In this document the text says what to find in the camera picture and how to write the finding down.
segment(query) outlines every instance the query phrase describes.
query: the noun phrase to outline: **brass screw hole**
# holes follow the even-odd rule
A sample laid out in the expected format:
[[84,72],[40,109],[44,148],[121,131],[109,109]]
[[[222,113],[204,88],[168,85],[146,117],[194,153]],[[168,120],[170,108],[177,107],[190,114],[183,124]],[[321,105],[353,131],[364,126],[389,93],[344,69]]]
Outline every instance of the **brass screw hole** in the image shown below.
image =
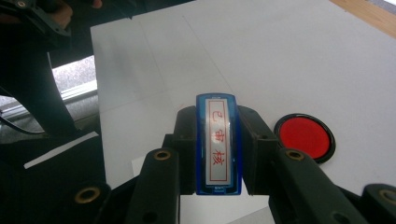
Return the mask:
[[381,195],[381,197],[388,203],[396,205],[396,192],[395,191],[392,191],[389,189],[381,189],[379,191],[379,195]]
[[303,153],[294,150],[287,150],[286,155],[294,161],[302,161],[304,159]]
[[166,161],[171,157],[171,153],[166,150],[158,151],[154,154],[154,159],[157,161]]
[[18,6],[20,6],[20,7],[26,7],[26,3],[22,2],[22,1],[19,1],[19,2],[18,2]]
[[90,203],[100,195],[100,190],[97,187],[87,187],[80,190],[75,197],[76,203]]

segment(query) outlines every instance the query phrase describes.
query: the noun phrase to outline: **black cable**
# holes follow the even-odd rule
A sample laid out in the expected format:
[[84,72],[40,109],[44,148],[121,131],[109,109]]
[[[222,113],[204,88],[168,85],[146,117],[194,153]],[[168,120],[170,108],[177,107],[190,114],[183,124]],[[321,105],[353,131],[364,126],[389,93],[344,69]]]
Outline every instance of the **black cable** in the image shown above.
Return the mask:
[[38,134],[45,133],[45,132],[29,132],[29,131],[26,131],[23,128],[20,128],[20,127],[16,126],[15,124],[11,123],[7,119],[4,119],[1,115],[0,115],[0,121],[2,123],[6,124],[8,127],[12,128],[13,130],[18,131],[20,133],[25,133],[25,134],[30,134],[30,135],[38,135]]

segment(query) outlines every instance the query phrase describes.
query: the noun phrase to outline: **round ink pad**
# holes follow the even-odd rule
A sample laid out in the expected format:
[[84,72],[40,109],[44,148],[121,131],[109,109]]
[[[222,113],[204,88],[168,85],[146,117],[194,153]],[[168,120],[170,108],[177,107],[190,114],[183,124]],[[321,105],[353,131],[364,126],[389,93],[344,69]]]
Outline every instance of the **round ink pad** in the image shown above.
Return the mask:
[[330,129],[319,119],[306,114],[290,114],[280,119],[274,133],[281,147],[301,150],[317,163],[332,157],[335,139]]

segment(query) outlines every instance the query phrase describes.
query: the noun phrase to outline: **white surface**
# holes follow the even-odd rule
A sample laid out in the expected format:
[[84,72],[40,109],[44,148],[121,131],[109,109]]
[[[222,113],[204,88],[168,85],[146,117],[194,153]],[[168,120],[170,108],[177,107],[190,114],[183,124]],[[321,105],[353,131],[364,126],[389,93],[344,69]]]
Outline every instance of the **white surface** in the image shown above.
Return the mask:
[[236,221],[230,222],[229,224],[252,224],[252,223],[275,224],[274,218],[272,217],[271,214],[270,207],[265,207],[248,216],[241,217]]
[[179,109],[212,91],[271,128],[289,113],[324,121],[337,149],[321,168],[337,185],[396,186],[396,40],[330,1],[194,1],[93,27],[92,42],[113,188],[161,146]]
[[70,148],[72,148],[72,147],[74,147],[74,146],[76,146],[76,145],[78,145],[78,144],[80,144],[80,143],[82,143],[82,142],[84,142],[84,141],[90,139],[90,138],[93,138],[93,137],[95,137],[95,136],[98,136],[98,133],[87,133],[87,134],[85,134],[84,136],[82,136],[82,137],[80,137],[80,138],[78,138],[78,139],[76,139],[76,140],[74,140],[74,141],[71,141],[71,142],[69,142],[69,143],[64,144],[63,146],[56,147],[55,149],[53,149],[53,150],[47,152],[46,154],[44,154],[44,155],[42,155],[42,156],[40,156],[40,157],[35,158],[35,159],[32,160],[32,161],[26,162],[26,163],[23,165],[23,167],[24,167],[25,169],[29,169],[29,168],[31,168],[32,166],[35,166],[35,165],[39,164],[40,162],[49,160],[49,159],[51,159],[52,157],[55,157],[55,156],[57,156],[57,155],[59,155],[59,154],[65,152],[66,150],[68,150],[68,149],[70,149]]
[[384,0],[386,2],[389,2],[391,4],[393,4],[394,6],[396,6],[396,0]]

